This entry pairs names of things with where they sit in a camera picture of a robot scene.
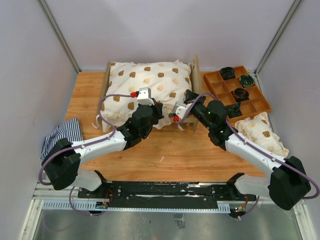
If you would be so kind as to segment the wooden pet bed frame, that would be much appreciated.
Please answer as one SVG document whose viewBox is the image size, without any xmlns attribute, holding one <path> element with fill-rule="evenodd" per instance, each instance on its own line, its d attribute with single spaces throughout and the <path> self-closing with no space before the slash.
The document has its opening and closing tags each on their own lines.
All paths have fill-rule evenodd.
<svg viewBox="0 0 320 240">
<path fill-rule="evenodd" d="M 100 91 L 100 95 L 99 95 L 100 99 L 102 99 L 108 91 L 110 76 L 111 76 L 110 69 L 113 64 L 114 64 L 113 61 L 109 61 L 107 63 L 106 71 L 104 74 L 104 78 L 102 81 L 102 87 L 101 87 L 101 91 Z M 191 73 L 189 75 L 189 78 L 190 78 L 190 82 L 192 85 L 192 91 L 197 94 L 200 94 L 202 92 L 202 77 L 201 77 L 201 71 L 200 71 L 200 66 L 199 66 L 199 57 L 197 54 L 194 54 L 191 63 L 189 63 L 189 66 L 191 69 Z M 193 132 L 195 132 L 197 130 L 199 121 L 193 115 L 190 114 L 184 120 L 184 123 L 191 124 L 192 130 L 193 130 Z"/>
</svg>

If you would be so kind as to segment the bear print bed cushion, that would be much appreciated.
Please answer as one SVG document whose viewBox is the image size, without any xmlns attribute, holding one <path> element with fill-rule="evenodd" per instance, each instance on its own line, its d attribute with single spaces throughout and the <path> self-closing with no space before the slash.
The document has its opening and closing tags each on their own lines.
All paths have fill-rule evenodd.
<svg viewBox="0 0 320 240">
<path fill-rule="evenodd" d="M 129 98 L 141 88 L 149 88 L 151 97 L 162 103 L 163 118 L 155 128 L 161 129 L 171 125 L 169 115 L 176 102 L 185 100 L 186 90 L 192 89 L 190 79 L 191 67 L 187 63 L 174 62 L 134 63 L 112 62 L 110 64 L 109 83 L 100 110 L 92 125 L 95 129 L 109 131 L 111 125 L 123 125 L 138 107 L 138 101 Z"/>
</svg>

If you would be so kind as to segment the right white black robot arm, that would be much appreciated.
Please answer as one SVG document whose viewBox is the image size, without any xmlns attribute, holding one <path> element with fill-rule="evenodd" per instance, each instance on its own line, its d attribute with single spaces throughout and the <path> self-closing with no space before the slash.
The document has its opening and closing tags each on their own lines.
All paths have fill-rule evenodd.
<svg viewBox="0 0 320 240">
<path fill-rule="evenodd" d="M 315 182 L 306 175 L 301 160 L 267 151 L 253 143 L 227 121 L 224 104 L 216 99 L 204 105 L 205 94 L 186 90 L 186 113 L 192 114 L 207 130 L 208 138 L 217 147 L 233 153 L 264 173 L 264 177 L 237 173 L 227 181 L 226 193 L 232 200 L 243 195 L 270 198 L 283 210 L 291 210 L 300 200 L 313 199 L 320 191 L 309 196 Z"/>
</svg>

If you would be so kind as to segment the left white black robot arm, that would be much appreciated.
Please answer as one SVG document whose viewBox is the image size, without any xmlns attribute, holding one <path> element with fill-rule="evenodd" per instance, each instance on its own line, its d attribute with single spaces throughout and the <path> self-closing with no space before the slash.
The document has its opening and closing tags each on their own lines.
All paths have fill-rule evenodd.
<svg viewBox="0 0 320 240">
<path fill-rule="evenodd" d="M 41 174 L 57 191 L 69 186 L 90 191 L 96 198 L 107 193 L 106 179 L 98 171 L 81 168 L 84 163 L 100 156 L 130 149 L 146 139 L 163 116 L 162 103 L 140 104 L 132 116 L 116 130 L 100 137 L 79 142 L 59 140 L 42 161 Z"/>
</svg>

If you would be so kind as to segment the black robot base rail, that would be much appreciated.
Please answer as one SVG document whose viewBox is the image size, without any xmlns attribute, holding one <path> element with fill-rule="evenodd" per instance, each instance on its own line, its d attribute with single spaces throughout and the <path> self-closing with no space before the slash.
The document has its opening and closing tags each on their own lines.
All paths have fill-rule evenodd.
<svg viewBox="0 0 320 240">
<path fill-rule="evenodd" d="M 241 194 L 225 183 L 107 181 L 94 191 L 80 188 L 80 199 L 101 199 L 106 206 L 128 207 L 196 207 L 219 201 L 252 201 L 255 197 Z"/>
</svg>

